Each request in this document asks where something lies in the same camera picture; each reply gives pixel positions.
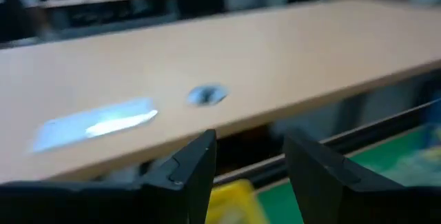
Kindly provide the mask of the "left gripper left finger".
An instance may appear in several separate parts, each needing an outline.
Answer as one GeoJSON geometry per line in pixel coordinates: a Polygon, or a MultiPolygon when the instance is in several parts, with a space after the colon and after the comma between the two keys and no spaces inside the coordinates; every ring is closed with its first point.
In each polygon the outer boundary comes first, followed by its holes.
{"type": "Polygon", "coordinates": [[[205,224],[216,169],[216,131],[206,130],[139,180],[145,224],[205,224]]]}

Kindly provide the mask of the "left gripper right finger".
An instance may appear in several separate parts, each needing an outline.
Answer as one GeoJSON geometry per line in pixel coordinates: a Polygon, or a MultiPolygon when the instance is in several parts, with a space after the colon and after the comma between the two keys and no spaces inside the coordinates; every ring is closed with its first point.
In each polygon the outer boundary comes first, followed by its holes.
{"type": "Polygon", "coordinates": [[[300,134],[285,136],[283,152],[304,224],[403,222],[402,185],[300,134]]]}

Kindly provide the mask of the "yellow mesh basket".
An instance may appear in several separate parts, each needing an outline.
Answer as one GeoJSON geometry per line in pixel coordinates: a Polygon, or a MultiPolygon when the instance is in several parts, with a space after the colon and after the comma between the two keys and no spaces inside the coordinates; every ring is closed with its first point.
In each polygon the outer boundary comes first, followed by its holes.
{"type": "Polygon", "coordinates": [[[205,224],[269,224],[245,179],[215,187],[210,195],[205,224]]]}

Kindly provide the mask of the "green table mat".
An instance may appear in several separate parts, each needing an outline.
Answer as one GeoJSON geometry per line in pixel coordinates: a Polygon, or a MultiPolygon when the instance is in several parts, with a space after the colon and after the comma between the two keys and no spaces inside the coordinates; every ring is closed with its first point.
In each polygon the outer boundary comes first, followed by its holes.
{"type": "MultiPolygon", "coordinates": [[[[350,159],[382,175],[400,159],[424,147],[425,126],[420,126],[391,136],[378,144],[352,152],[350,159]]],[[[287,179],[263,188],[258,200],[270,224],[303,224],[296,197],[287,179]]]]}

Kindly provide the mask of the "white desk cover plate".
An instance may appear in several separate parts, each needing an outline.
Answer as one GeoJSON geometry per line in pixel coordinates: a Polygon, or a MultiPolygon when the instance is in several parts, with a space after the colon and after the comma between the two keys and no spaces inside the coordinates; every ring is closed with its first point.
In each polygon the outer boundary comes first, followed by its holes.
{"type": "Polygon", "coordinates": [[[37,132],[32,151],[52,150],[130,129],[151,121],[157,114],[151,99],[140,98],[52,119],[37,132]]]}

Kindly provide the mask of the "tan wooden desk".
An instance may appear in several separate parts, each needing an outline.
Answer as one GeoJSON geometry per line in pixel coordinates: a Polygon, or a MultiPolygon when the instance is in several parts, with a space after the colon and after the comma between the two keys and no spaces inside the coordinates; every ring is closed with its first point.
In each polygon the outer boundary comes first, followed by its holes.
{"type": "Polygon", "coordinates": [[[0,50],[0,183],[90,179],[441,68],[441,7],[326,0],[0,50]],[[187,102],[216,84],[218,104],[187,102]],[[31,153],[55,118],[149,97],[132,129],[31,153]]]}

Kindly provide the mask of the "black aluminium table frame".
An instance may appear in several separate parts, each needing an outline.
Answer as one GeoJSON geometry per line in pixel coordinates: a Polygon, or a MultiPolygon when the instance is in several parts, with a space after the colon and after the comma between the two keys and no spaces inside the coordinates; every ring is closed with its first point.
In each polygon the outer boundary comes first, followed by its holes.
{"type": "MultiPolygon", "coordinates": [[[[440,102],[441,100],[437,99],[419,105],[381,121],[332,136],[323,140],[322,143],[341,154],[360,151],[362,148],[378,143],[390,136],[422,125],[426,110],[440,102]]],[[[285,155],[281,154],[217,176],[214,179],[214,185],[221,186],[239,179],[247,179],[252,182],[254,187],[260,188],[286,177],[285,155]]]]}

